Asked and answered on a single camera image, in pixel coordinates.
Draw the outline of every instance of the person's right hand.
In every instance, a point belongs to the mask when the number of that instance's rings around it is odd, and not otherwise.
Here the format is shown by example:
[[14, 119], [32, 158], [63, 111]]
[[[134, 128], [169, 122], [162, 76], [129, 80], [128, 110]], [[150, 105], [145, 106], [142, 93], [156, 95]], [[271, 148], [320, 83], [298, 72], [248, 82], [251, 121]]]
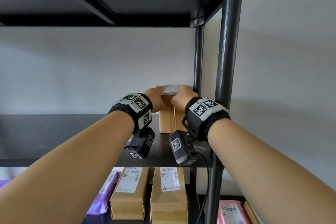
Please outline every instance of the person's right hand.
[[171, 103], [177, 110], [184, 112], [187, 103], [194, 97], [198, 97], [198, 94], [189, 86], [181, 86], [180, 93], [171, 99]]

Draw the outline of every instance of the wristband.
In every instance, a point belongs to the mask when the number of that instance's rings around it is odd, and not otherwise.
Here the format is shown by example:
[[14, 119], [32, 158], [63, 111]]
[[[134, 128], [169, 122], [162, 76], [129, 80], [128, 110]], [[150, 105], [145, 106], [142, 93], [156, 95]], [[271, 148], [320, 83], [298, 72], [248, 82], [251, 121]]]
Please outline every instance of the wristband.
[[123, 111], [128, 113], [134, 121], [134, 131], [133, 134], [144, 128], [147, 128], [152, 121], [152, 109], [153, 104], [149, 97], [145, 94], [130, 93], [120, 99], [111, 110], [113, 111]]
[[209, 129], [217, 120], [230, 119], [229, 110], [210, 98], [192, 98], [186, 105], [184, 113], [183, 126], [199, 141], [208, 139]]

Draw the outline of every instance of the wrist-mounted device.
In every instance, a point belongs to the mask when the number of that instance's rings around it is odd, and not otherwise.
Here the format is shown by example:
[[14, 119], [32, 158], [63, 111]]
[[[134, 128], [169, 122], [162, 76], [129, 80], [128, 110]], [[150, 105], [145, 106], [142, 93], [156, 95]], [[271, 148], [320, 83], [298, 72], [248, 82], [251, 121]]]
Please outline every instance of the wrist-mounted device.
[[220, 119], [228, 118], [229, 110], [210, 98], [195, 97], [190, 100], [184, 110], [182, 124], [188, 130], [176, 130], [169, 136], [170, 146], [179, 166], [190, 166], [197, 161], [193, 141], [208, 140], [211, 126]]
[[127, 152], [134, 158], [146, 158], [155, 137], [148, 127], [152, 122], [153, 104], [145, 94], [130, 93], [120, 99], [111, 110], [128, 113], [134, 121], [133, 138], [127, 146]]

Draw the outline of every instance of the brown box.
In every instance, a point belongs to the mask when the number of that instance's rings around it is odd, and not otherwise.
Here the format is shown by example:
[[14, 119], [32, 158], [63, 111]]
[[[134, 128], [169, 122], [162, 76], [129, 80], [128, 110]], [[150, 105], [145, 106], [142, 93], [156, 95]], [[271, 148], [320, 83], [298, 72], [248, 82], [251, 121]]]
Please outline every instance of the brown box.
[[155, 168], [150, 197], [150, 221], [152, 224], [188, 223], [188, 200], [183, 168]]
[[161, 96], [162, 101], [168, 106], [168, 109], [159, 112], [160, 133], [173, 133], [175, 130], [187, 131], [182, 125], [184, 112], [176, 110], [171, 104], [173, 96], [174, 95]]
[[243, 208], [251, 224], [260, 224], [257, 215], [254, 213], [248, 201], [245, 201]]
[[148, 167], [124, 168], [110, 199], [112, 219], [144, 219], [148, 178]]

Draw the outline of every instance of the purple package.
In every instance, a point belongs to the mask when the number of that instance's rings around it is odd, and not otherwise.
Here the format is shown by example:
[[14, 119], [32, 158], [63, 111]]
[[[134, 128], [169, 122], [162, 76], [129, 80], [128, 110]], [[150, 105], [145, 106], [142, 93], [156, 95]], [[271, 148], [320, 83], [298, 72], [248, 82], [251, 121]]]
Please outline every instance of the purple package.
[[0, 181], [0, 188], [5, 185], [6, 183], [9, 183], [12, 179], [8, 179], [8, 180], [2, 180]]
[[118, 179], [119, 173], [117, 171], [112, 171], [108, 176], [106, 182], [104, 183], [103, 187], [100, 189], [92, 205], [90, 206], [87, 214], [98, 215], [106, 213], [109, 207], [107, 204], [110, 200], [110, 197], [112, 196], [112, 192], [114, 190], [114, 187], [116, 186], [116, 183], [118, 182]]

